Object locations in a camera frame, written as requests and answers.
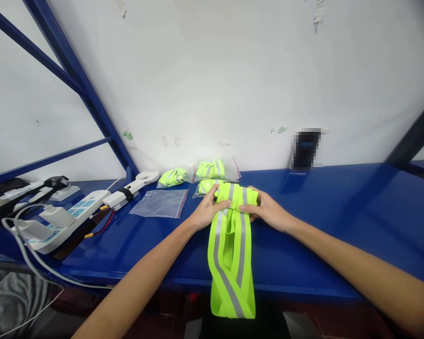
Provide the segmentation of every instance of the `phone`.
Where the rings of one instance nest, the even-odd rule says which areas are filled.
[[[298,132],[292,142],[291,170],[311,170],[319,145],[322,129],[306,129]]]

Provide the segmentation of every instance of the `white power strip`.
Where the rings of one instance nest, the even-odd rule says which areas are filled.
[[[74,223],[68,227],[54,227],[48,225],[48,228],[54,230],[51,237],[42,241],[37,238],[32,238],[28,243],[39,253],[47,254],[52,252],[69,238],[69,236],[102,205],[102,200],[109,195],[110,192],[106,190],[91,192],[67,211],[75,218]]]

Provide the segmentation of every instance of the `white cable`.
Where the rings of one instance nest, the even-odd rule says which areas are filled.
[[[118,181],[120,181],[120,180],[123,180],[123,179],[125,179],[126,177],[123,177],[123,178],[119,178],[119,179],[117,179],[114,183],[112,183],[108,188],[106,188],[105,190],[106,191],[110,191],[110,188],[112,188]]]
[[[30,205],[30,206],[25,206],[24,208],[22,208],[14,217],[14,227],[17,231],[17,233],[19,234],[20,238],[23,239],[25,245],[27,246],[27,248],[30,250],[31,254],[33,254],[34,258],[36,259],[36,261],[42,266],[44,267],[47,271],[49,271],[50,273],[52,273],[54,276],[67,281],[68,283],[74,284],[74,285],[78,285],[78,286],[82,286],[82,287],[89,287],[89,288],[100,288],[100,289],[107,289],[107,290],[112,290],[113,287],[108,287],[108,286],[96,286],[96,285],[88,285],[88,284],[83,284],[81,282],[69,279],[67,277],[65,277],[64,275],[58,273],[57,271],[55,271],[54,269],[52,269],[50,266],[48,266],[39,256],[39,254],[33,249],[33,247],[31,247],[31,245],[28,243],[28,241],[22,236],[22,234],[20,233],[20,228],[17,225],[17,221],[19,220],[20,215],[22,214],[23,211],[25,211],[28,208],[34,207],[34,206],[46,206],[46,204],[34,204],[34,205]],[[5,224],[7,223],[5,219],[2,219],[2,223]],[[9,226],[7,225],[7,227],[5,227],[8,231],[10,231],[13,235],[15,235],[12,231],[11,228],[9,228]]]
[[[50,305],[52,305],[52,303],[61,295],[61,293],[63,293],[63,291],[64,291],[65,289],[64,289],[64,287],[63,286],[61,286],[61,291],[57,294],[57,296],[56,297],[54,297],[53,298],[53,300],[51,301],[51,302],[49,302],[41,311],[39,311],[38,313],[36,313],[31,319],[29,319],[29,320],[27,320],[25,323],[23,323],[23,324],[21,324],[21,325],[19,325],[19,326],[17,326],[17,327],[15,327],[15,328],[13,328],[12,330],[9,330],[8,332],[5,332],[5,333],[3,333],[3,334],[1,334],[0,335],[0,338],[1,337],[4,337],[4,336],[6,336],[7,334],[9,334],[9,333],[11,333],[11,332],[13,332],[13,331],[15,331],[15,330],[18,330],[18,329],[20,329],[22,326],[25,326],[25,325],[27,325],[28,323],[30,323],[30,322],[32,322],[36,317],[38,317],[42,312],[44,312],[45,310],[46,310],[46,308],[48,308]]]
[[[46,281],[48,283],[51,283],[53,285],[58,286],[59,288],[61,288],[61,291],[52,299],[51,302],[49,302],[41,311],[39,311],[38,313],[36,313],[32,318],[28,319],[26,322],[20,324],[19,326],[16,326],[15,328],[9,330],[8,332],[5,332],[3,334],[0,335],[1,337],[6,336],[7,334],[14,332],[15,330],[20,329],[22,326],[27,325],[28,323],[32,322],[34,319],[36,319],[42,312],[44,312],[50,305],[52,305],[52,303],[61,295],[61,293],[63,293],[63,291],[65,290],[65,288],[63,286],[61,286],[60,284],[56,283],[56,282],[52,282],[48,279],[46,279],[45,277],[43,277],[39,271],[36,269],[36,267],[33,265],[33,263],[31,262],[31,260],[28,258],[27,255],[27,251],[25,250],[24,244],[22,243],[22,240],[17,236],[17,234],[15,234],[11,228],[8,226],[8,223],[6,222],[7,220],[13,220],[13,218],[3,218],[1,220],[1,223],[3,224],[3,226],[6,228],[6,230],[8,230],[13,237],[15,238],[17,244],[19,245],[19,248],[22,252],[22,256],[24,257],[25,263],[28,265],[28,267],[30,267],[30,269],[33,271],[33,273],[40,278],[43,281]]]

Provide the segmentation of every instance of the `ziplock bag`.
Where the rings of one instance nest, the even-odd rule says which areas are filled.
[[[193,167],[177,167],[162,174],[157,183],[157,188],[167,188],[180,185],[184,182],[193,183]]]
[[[194,165],[195,182],[203,179],[236,181],[241,175],[234,157],[200,161]]]
[[[201,180],[196,186],[195,193],[192,198],[203,198],[212,188],[214,184],[223,184],[224,181],[220,179],[205,179]]]
[[[142,217],[180,218],[188,190],[147,191],[129,214]]]

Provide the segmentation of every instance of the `neon yellow vest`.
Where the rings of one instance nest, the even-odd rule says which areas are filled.
[[[165,172],[159,180],[163,186],[171,187],[182,184],[185,181],[185,175],[187,171],[182,168],[171,169]]]
[[[207,258],[212,273],[212,314],[254,319],[250,217],[238,207],[256,205],[258,193],[239,184],[225,183],[215,195],[217,202],[231,200],[231,206],[215,215],[209,235]]]
[[[198,194],[207,194],[211,190],[212,186],[215,184],[223,184],[223,180],[218,179],[206,179],[201,180],[201,182],[198,184]]]
[[[220,159],[212,162],[202,161],[199,164],[196,175],[204,179],[224,178],[225,167]]]

